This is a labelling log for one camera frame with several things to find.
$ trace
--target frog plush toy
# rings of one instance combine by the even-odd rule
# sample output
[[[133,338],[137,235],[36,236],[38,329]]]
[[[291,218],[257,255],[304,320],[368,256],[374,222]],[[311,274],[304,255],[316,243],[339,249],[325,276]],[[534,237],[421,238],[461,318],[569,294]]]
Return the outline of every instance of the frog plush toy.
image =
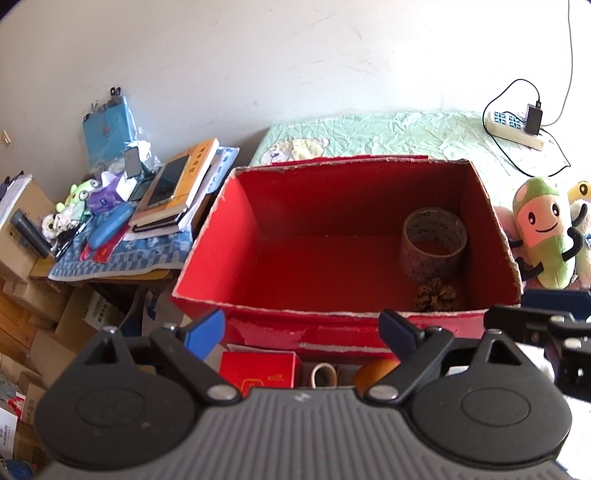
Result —
[[[64,203],[58,203],[56,205],[56,212],[61,213],[69,205],[75,205],[78,202],[85,202],[89,195],[100,187],[100,182],[95,179],[86,180],[80,185],[72,185],[70,187],[70,194],[65,199]]]
[[[522,257],[515,259],[524,281],[538,277],[545,288],[561,290],[574,274],[574,256],[583,246],[583,237],[574,228],[587,214],[583,205],[571,221],[569,198],[549,178],[534,177],[517,190],[513,215],[521,239],[512,248],[525,246],[532,268]]]

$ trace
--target power strip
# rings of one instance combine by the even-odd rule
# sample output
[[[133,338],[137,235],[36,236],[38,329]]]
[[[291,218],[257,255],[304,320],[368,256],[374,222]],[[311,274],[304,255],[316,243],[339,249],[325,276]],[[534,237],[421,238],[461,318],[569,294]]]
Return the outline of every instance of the power strip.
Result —
[[[505,138],[536,150],[543,150],[546,145],[546,139],[542,135],[526,134],[521,119],[510,113],[488,112],[485,125],[490,134],[495,137]]]

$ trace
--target small red box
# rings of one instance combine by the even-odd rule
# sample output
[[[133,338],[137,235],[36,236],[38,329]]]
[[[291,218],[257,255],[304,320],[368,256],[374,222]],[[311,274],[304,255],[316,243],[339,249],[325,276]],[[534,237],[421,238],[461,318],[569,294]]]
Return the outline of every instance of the small red box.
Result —
[[[418,285],[400,269],[402,224],[422,207],[450,210],[466,225],[450,280],[459,312],[410,311]],[[520,297],[517,266],[472,164],[394,157],[234,169],[173,290],[191,318],[223,309],[225,343],[359,362],[391,356],[377,331],[383,309],[476,338],[485,309]]]
[[[294,388],[300,377],[301,362],[294,352],[224,352],[220,375],[243,397],[251,387]]]

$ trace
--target pine cone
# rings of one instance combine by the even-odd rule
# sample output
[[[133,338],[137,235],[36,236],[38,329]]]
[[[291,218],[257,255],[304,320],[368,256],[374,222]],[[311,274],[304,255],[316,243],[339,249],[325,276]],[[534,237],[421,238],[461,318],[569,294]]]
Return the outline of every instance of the pine cone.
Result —
[[[451,312],[456,308],[456,291],[434,278],[418,288],[415,306],[419,312]]]

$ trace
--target yellow book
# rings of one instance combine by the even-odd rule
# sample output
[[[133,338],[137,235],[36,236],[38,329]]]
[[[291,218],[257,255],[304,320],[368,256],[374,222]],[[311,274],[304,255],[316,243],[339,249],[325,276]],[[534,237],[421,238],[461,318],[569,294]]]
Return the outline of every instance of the yellow book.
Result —
[[[129,220],[130,226],[142,226],[165,218],[180,216],[192,204],[195,194],[203,181],[207,169],[219,147],[217,138],[212,138],[194,145],[170,159],[158,172],[154,181],[140,201],[135,213]],[[149,207],[150,198],[158,181],[165,172],[166,165],[174,161],[185,162],[172,198],[161,205]]]

